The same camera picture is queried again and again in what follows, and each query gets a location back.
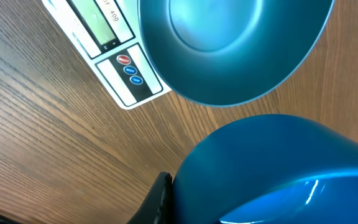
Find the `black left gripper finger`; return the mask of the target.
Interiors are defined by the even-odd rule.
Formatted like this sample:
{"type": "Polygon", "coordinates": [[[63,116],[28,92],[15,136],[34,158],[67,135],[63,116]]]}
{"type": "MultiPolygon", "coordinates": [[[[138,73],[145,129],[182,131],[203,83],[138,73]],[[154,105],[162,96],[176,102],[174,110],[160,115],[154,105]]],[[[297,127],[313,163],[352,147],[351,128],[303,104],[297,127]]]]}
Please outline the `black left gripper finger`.
{"type": "Polygon", "coordinates": [[[173,223],[172,176],[161,172],[134,216],[127,224],[173,223]]]}

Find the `blue plastic measuring scoop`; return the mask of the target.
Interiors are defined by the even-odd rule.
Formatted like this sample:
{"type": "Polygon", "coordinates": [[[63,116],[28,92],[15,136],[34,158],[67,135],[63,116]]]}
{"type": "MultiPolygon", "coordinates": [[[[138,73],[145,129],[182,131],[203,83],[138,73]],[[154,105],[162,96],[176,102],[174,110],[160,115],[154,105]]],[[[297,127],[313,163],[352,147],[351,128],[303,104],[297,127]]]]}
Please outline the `blue plastic measuring scoop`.
{"type": "Polygon", "coordinates": [[[227,124],[173,181],[175,223],[358,223],[358,143],[309,119],[227,124]]]}

